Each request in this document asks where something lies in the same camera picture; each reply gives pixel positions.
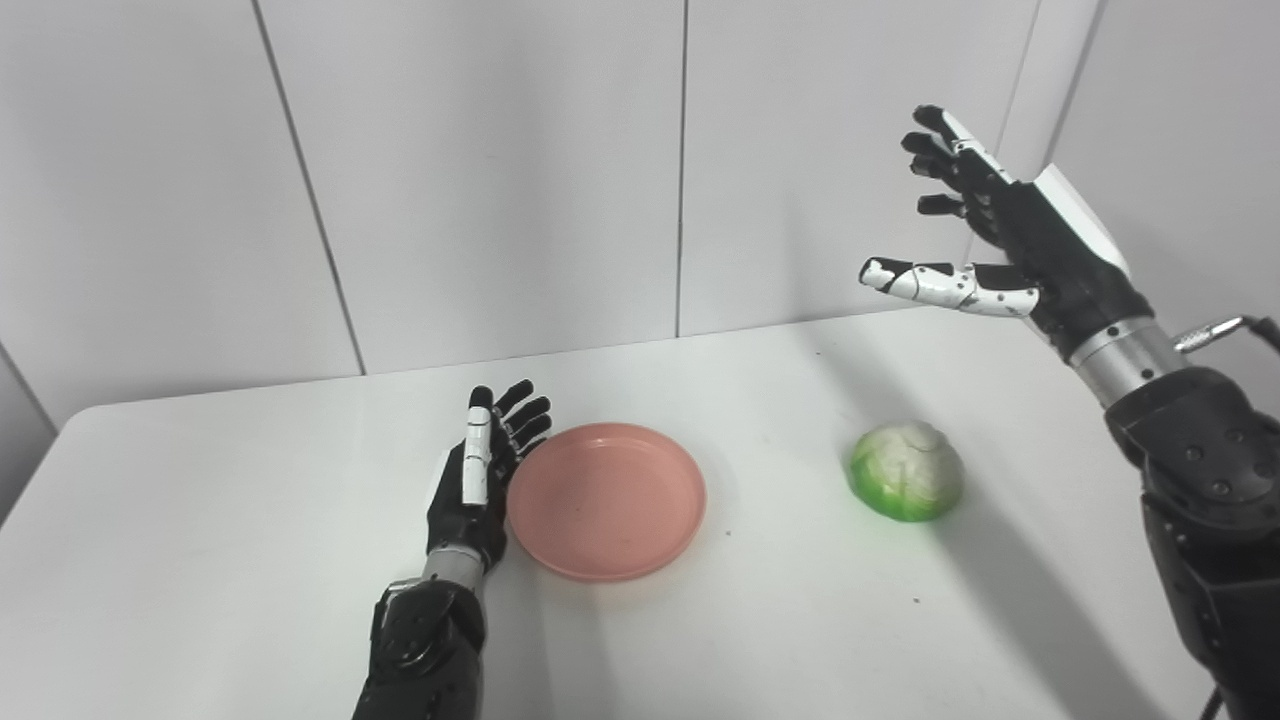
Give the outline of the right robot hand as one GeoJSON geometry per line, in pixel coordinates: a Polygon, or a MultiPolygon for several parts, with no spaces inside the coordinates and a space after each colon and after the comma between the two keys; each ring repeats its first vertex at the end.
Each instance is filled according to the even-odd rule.
{"type": "Polygon", "coordinates": [[[911,172],[946,187],[920,196],[918,213],[956,217],[1005,260],[959,266],[876,256],[863,264],[861,284],[915,304],[1027,318],[1060,357],[1111,325],[1155,316],[1108,234],[1053,168],[1016,179],[943,108],[920,105],[911,117],[916,129],[901,142],[911,172]]]}

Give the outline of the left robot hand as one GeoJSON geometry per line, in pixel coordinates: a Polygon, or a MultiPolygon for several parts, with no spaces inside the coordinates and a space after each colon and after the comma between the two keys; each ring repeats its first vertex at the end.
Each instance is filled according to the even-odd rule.
{"type": "Polygon", "coordinates": [[[530,379],[500,396],[472,388],[463,438],[447,455],[428,507],[429,555],[465,550],[485,573],[493,570],[508,546],[509,484],[550,429],[550,400],[530,379]]]}

